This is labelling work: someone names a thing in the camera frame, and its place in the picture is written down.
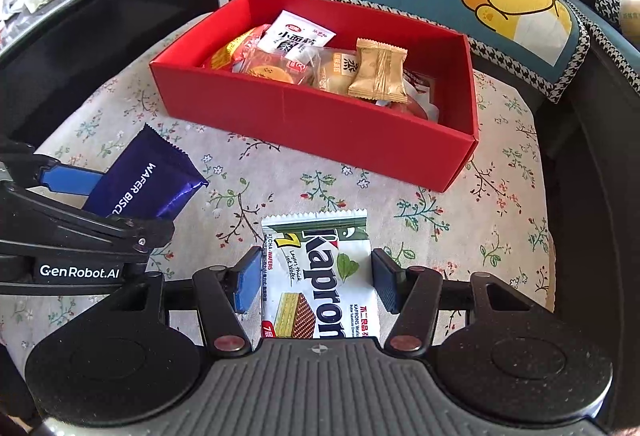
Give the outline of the black glass coffee table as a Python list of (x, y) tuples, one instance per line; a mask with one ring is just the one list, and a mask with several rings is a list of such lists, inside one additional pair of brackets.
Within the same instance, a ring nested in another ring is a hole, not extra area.
[(51, 0), (1, 41), (1, 133), (39, 145), (148, 48), (227, 0)]

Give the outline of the clear wrapped brown bun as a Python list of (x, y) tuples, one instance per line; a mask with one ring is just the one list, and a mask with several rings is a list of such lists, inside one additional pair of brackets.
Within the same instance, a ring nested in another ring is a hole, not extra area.
[(348, 95), (359, 68), (355, 51), (339, 48), (315, 48), (311, 55), (311, 85), (320, 91), (335, 95)]

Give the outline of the purple wafer biscuit packet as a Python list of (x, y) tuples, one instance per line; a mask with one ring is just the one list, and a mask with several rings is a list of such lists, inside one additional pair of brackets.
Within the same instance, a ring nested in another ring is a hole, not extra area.
[(173, 221), (194, 193), (207, 185), (183, 150), (145, 125), (103, 174), (82, 208), (103, 217)]

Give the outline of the clear wrapped round pastry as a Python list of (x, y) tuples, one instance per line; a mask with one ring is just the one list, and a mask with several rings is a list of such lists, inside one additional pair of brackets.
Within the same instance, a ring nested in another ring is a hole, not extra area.
[(294, 85), (310, 84), (314, 78), (308, 64), (288, 59), (282, 52), (268, 53), (260, 48), (252, 48), (242, 62), (233, 66), (232, 72)]

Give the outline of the pink sausage vacuum pack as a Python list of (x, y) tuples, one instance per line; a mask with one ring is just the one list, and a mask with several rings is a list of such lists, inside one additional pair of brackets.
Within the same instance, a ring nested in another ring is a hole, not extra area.
[(407, 101), (405, 103), (377, 100), (375, 105), (401, 113), (408, 113), (409, 115), (414, 115), (416, 118), (437, 123), (439, 120), (439, 109), (432, 102), (432, 97), (435, 93), (435, 79), (425, 74), (405, 71), (404, 88), (407, 94)]

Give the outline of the yellow red snack packet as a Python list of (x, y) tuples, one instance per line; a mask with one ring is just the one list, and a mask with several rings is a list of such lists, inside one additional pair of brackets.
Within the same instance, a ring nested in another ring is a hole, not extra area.
[(232, 71), (244, 62), (269, 28), (268, 24), (260, 25), (241, 34), (222, 48), (218, 48), (212, 56), (205, 60), (203, 67), (212, 70)]

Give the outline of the red cardboard box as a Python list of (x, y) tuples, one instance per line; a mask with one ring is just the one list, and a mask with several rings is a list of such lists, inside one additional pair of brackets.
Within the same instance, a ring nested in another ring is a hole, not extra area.
[[(401, 46), (406, 68), (434, 79), (436, 121), (356, 98), (205, 68), (206, 58), (248, 29), (289, 11), (334, 31), (334, 48), (359, 38)], [(478, 134), (468, 39), (401, 14), (330, 0), (231, 0), (150, 63), (169, 115), (438, 191), (473, 155)]]

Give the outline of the white spicy gluten strip packet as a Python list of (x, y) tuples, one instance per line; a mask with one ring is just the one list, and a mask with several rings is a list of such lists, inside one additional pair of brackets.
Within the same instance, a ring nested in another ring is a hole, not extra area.
[(311, 61), (317, 48), (323, 48), (335, 33), (310, 20), (282, 11), (257, 43), (257, 47), (269, 54), (281, 54), (288, 60), (303, 64)]

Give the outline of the beige wrapped biscuit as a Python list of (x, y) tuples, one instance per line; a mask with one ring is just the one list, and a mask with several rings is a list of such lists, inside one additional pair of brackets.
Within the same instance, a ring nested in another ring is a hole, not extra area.
[(359, 38), (358, 69), (347, 94), (363, 100), (406, 104), (404, 61), (408, 51), (399, 46)]

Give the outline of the white Kapron wafer packet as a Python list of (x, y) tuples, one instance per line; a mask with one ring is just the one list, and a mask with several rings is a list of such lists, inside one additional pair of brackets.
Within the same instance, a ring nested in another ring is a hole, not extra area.
[(380, 335), (366, 211), (271, 215), (262, 233), (262, 336)]

